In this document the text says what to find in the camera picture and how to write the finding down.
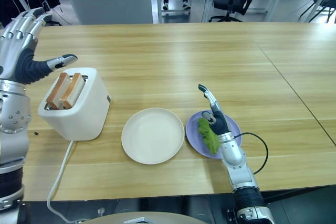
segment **wooden tabletop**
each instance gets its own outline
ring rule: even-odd
[[[140,110],[162,107],[176,113],[185,125],[193,113],[208,109],[199,83],[212,90],[243,132],[257,133],[267,142],[269,161],[256,175],[261,190],[334,184],[334,143],[264,51],[275,45],[272,36],[290,40],[293,34],[285,26],[295,32],[299,44],[288,47],[301,48],[302,59],[307,54],[312,58],[316,38],[312,35],[310,40],[306,31],[326,36],[330,29],[293,23],[44,28],[35,59],[76,54],[78,61],[71,67],[96,68],[112,95],[101,135],[75,143],[54,200],[231,192],[221,161],[203,157],[187,139],[176,156],[158,165],[131,160],[121,146],[123,126]],[[290,60],[288,51],[282,56]],[[25,200],[46,200],[69,144],[37,115],[60,72],[28,86],[33,120],[24,166]],[[325,94],[319,89],[312,92],[316,97]],[[242,147],[248,165],[258,169],[265,158],[263,145],[244,136]]]
[[[253,37],[336,143],[336,26],[284,24],[278,31],[262,28]]]

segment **bread slice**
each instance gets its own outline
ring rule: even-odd
[[[84,84],[85,82],[82,75],[80,73],[75,73],[68,89],[60,99],[64,108],[71,109],[75,105]]]
[[[71,83],[70,76],[67,73],[61,73],[59,75],[58,81],[53,88],[52,92],[47,98],[47,103],[54,110],[63,109],[63,103],[60,101],[61,96],[68,89]]]

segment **lettuce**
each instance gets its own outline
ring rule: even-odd
[[[210,153],[218,153],[220,142],[218,136],[210,129],[208,122],[204,118],[198,119],[198,132],[203,136],[203,143]]]

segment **silver robotic hand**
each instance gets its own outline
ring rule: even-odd
[[[75,55],[33,60],[39,32],[50,19],[42,8],[23,12],[0,36],[0,223],[29,222],[27,207],[20,204],[30,121],[25,85],[77,60]]]
[[[239,224],[275,224],[269,208],[265,206],[254,174],[247,166],[246,155],[235,141],[217,99],[203,85],[198,85],[209,100],[212,113],[202,112],[211,130],[218,136],[221,143],[222,161],[227,168],[232,191],[235,197],[237,220]]]

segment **power cord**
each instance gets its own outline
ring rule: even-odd
[[[252,136],[255,136],[256,138],[258,138],[260,141],[262,141],[262,143],[264,144],[265,149],[266,149],[266,157],[265,157],[264,163],[262,164],[261,168],[259,168],[256,172],[253,173],[253,174],[257,174],[258,172],[260,172],[265,167],[265,165],[267,163],[267,160],[268,160],[268,147],[267,147],[266,142],[264,140],[262,140],[262,138],[260,136],[258,136],[257,134],[251,133],[251,132],[244,132],[242,134],[236,135],[234,138],[237,138],[237,137],[240,137],[240,136],[246,135],[246,134],[249,134],[249,135],[252,135]]]
[[[61,168],[60,168],[60,170],[59,170],[58,176],[57,176],[57,178],[56,178],[56,180],[55,180],[55,182],[54,182],[54,185],[53,185],[53,187],[51,188],[50,193],[49,193],[49,195],[48,195],[48,198],[47,198],[47,207],[48,207],[48,209],[49,209],[52,213],[58,215],[58,216],[59,216],[60,218],[62,218],[62,220],[65,221],[66,223],[74,223],[74,224],[76,224],[78,221],[86,221],[86,220],[89,220],[89,219],[68,220],[67,218],[65,218],[64,215],[62,215],[60,212],[56,211],[56,210],[55,210],[54,208],[52,208],[52,206],[50,205],[50,200],[51,200],[52,196],[53,196],[54,193],[55,193],[55,189],[56,189],[56,187],[58,186],[59,180],[61,179],[61,176],[62,176],[63,171],[64,171],[64,168],[65,168],[65,164],[66,164],[66,162],[67,162],[67,159],[68,159],[68,156],[69,156],[69,154],[70,154],[70,151],[71,151],[72,146],[73,146],[73,141],[70,141],[70,144],[69,144],[69,146],[68,146],[67,152],[65,153],[63,162],[62,162],[62,164],[61,164]]]
[[[66,23],[68,23],[70,26],[72,26],[72,23],[70,23],[70,22],[68,22],[68,21],[66,21],[56,10],[55,10],[55,8],[53,8],[53,11],[62,19],[62,20],[64,20]]]

